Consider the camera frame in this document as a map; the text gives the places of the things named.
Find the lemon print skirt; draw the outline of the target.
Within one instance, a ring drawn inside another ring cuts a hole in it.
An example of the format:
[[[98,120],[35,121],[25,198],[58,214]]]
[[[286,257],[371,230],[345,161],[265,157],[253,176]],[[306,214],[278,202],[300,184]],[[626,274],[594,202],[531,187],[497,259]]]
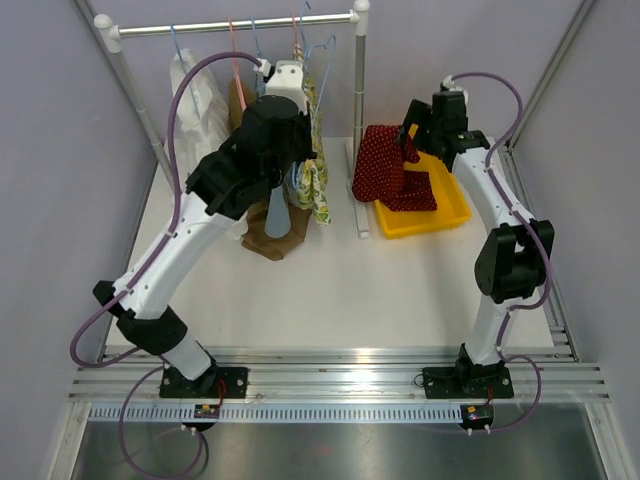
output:
[[[294,47],[294,59],[302,62],[303,91],[311,118],[312,150],[315,153],[314,158],[302,162],[297,170],[295,176],[297,202],[303,210],[311,211],[317,224],[328,226],[332,221],[326,193],[329,171],[321,137],[322,116],[318,107],[319,90],[309,76],[305,54],[300,43]]]

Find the red polka dot skirt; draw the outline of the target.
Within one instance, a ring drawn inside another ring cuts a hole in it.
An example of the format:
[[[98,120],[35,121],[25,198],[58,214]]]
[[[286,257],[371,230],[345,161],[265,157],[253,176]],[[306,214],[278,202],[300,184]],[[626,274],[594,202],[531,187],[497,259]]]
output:
[[[392,125],[369,125],[365,129],[352,180],[356,200],[380,200],[393,208],[393,202],[403,196],[407,181],[403,165],[419,158],[410,157],[410,151],[416,150],[410,137],[404,147],[398,144],[399,130],[400,126]]]

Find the pink hanger of brown skirt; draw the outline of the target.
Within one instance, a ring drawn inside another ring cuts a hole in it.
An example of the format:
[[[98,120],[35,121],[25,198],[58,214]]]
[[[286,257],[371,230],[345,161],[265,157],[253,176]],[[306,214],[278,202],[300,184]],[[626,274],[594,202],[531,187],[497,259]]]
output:
[[[230,35],[231,35],[231,46],[232,46],[232,51],[236,52],[236,41],[235,41],[235,31],[234,31],[234,27],[233,27],[233,21],[230,17],[227,18],[228,20],[228,26],[229,26],[229,31],[230,31]],[[244,112],[244,110],[246,109],[246,100],[245,100],[245,96],[244,96],[244,90],[243,90],[243,85],[242,85],[242,81],[239,75],[239,65],[238,65],[238,61],[236,58],[234,58],[232,60],[232,65],[233,65],[233,78],[234,78],[234,82],[236,85],[236,93],[237,93],[237,97],[238,97],[238,102],[241,108],[241,112]]]

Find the white dress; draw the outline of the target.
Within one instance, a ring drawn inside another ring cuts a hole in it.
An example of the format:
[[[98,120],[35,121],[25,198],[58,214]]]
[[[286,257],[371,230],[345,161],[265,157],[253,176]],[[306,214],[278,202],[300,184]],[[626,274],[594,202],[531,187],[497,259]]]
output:
[[[170,64],[170,81],[175,95],[186,74],[200,61],[190,49],[181,49]],[[219,149],[231,135],[229,106],[224,99],[211,70],[200,70],[189,82],[179,102],[174,145],[180,186],[185,187],[188,176],[200,160]],[[240,241],[247,232],[245,213],[241,220],[226,233]]]

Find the brown skirt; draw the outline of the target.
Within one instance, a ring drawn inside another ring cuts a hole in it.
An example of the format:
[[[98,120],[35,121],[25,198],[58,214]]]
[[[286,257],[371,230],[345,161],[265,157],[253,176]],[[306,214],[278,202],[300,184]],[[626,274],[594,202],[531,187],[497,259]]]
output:
[[[243,82],[241,82],[241,89],[247,106],[256,100],[256,93]],[[229,125],[234,131],[240,127],[243,113],[235,80],[229,82],[228,102]],[[305,241],[311,212],[294,205],[289,199],[288,193],[285,193],[285,199],[288,203],[287,208],[291,223],[289,231],[279,238],[267,235],[266,226],[270,201],[268,198],[264,198],[248,210],[248,229],[242,240],[244,248],[271,261],[280,261]]]

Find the blue hanger of denim garment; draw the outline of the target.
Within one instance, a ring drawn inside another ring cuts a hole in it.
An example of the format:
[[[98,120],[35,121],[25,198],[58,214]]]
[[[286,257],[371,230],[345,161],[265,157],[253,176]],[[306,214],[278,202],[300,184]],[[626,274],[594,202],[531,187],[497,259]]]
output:
[[[251,30],[252,30],[252,35],[253,35],[254,44],[255,44],[256,56],[258,58],[265,59],[267,57],[265,56],[263,49],[261,48],[260,38],[258,35],[258,28],[257,28],[255,18],[253,16],[250,18],[250,22],[251,22]]]

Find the blue hanger of red skirt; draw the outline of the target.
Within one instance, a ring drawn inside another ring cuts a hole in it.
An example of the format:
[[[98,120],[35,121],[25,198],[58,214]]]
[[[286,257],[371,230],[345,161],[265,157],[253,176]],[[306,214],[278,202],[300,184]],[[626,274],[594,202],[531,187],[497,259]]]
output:
[[[312,44],[306,36],[303,17],[306,13],[311,11],[311,4],[309,1],[302,1],[299,12],[299,33],[303,47],[303,60],[306,66],[311,65],[311,60],[314,56],[318,57],[317,63],[321,60],[325,60],[326,65],[322,73],[321,82],[316,88],[316,101],[313,107],[313,114],[315,118],[319,117],[320,107],[322,104],[326,84],[328,82],[329,75],[331,73],[336,51],[337,51],[337,38],[335,34],[330,34],[321,43]]]

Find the light blue denim garment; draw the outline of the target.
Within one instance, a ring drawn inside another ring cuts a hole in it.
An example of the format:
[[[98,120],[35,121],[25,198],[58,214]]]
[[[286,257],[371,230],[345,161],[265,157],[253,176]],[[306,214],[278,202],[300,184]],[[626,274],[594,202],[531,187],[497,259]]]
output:
[[[291,229],[284,181],[271,190],[264,231],[271,238],[282,238]]]

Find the pink hanger of lemon skirt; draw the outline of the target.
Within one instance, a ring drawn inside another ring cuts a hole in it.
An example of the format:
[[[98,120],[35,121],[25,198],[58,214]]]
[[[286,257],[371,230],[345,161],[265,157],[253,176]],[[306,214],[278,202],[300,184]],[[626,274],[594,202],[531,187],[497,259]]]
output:
[[[305,52],[303,48],[302,36],[299,27],[299,22],[297,17],[294,14],[291,14],[292,20],[292,29],[294,35],[293,42],[293,59],[296,61],[304,62],[305,61]]]

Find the blue hanger of white dress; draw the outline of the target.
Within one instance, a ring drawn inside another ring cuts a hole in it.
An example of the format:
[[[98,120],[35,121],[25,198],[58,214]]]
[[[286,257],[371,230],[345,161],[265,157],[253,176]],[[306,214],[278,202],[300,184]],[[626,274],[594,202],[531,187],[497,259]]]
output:
[[[176,35],[176,31],[175,31],[173,22],[170,22],[169,26],[170,26],[170,30],[171,30],[171,37],[172,37],[172,40],[174,42],[174,47],[175,47],[176,53],[178,55],[178,59],[179,59],[179,62],[180,62],[180,66],[181,66],[182,72],[186,76],[188,74],[189,70],[187,68],[187,63],[184,60],[184,57],[182,55],[182,50],[181,50],[180,45],[179,45],[178,40],[177,40],[177,35]],[[194,92],[194,89],[193,89],[193,86],[191,85],[191,83],[189,83],[188,88],[189,88],[189,92],[190,92],[190,95],[191,95],[191,99],[192,99],[192,103],[193,103],[193,106],[194,106],[195,113],[196,113],[198,119],[201,119],[201,114],[200,114],[200,110],[199,110],[199,107],[198,107],[197,98],[196,98],[196,95],[195,95],[195,92]]]

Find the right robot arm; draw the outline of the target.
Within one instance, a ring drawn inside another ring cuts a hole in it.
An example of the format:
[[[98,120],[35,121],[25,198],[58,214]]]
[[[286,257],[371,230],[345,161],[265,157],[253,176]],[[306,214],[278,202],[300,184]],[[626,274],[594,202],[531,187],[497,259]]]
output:
[[[487,232],[475,261],[481,302],[470,338],[451,367],[426,367],[422,385],[429,399],[513,397],[504,344],[513,315],[533,309],[529,298],[550,278],[555,230],[524,207],[493,166],[496,150],[468,127],[465,96],[440,91],[430,103],[412,100],[398,141],[440,160],[470,196]]]

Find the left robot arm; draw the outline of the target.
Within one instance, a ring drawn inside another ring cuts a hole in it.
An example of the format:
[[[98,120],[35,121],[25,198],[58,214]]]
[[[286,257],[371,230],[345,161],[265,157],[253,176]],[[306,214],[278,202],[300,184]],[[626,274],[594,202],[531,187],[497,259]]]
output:
[[[213,392],[218,366],[169,302],[209,246],[268,197],[292,165],[312,156],[308,107],[306,98],[279,95],[251,103],[240,127],[188,176],[178,210],[133,270],[93,289],[122,335],[170,363],[180,387],[195,397]]]

